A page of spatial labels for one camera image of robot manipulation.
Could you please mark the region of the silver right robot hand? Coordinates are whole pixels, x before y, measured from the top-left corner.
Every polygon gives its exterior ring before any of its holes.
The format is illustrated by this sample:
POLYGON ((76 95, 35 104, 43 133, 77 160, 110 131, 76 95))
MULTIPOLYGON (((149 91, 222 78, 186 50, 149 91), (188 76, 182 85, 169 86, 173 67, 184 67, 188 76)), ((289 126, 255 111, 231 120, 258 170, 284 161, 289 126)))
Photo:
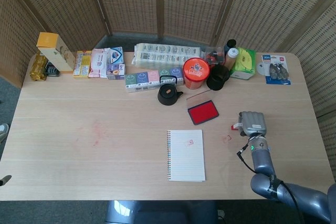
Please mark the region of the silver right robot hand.
POLYGON ((238 122, 241 123, 238 127, 241 136, 265 136, 267 133, 265 117, 261 112, 242 111, 238 115, 238 122))

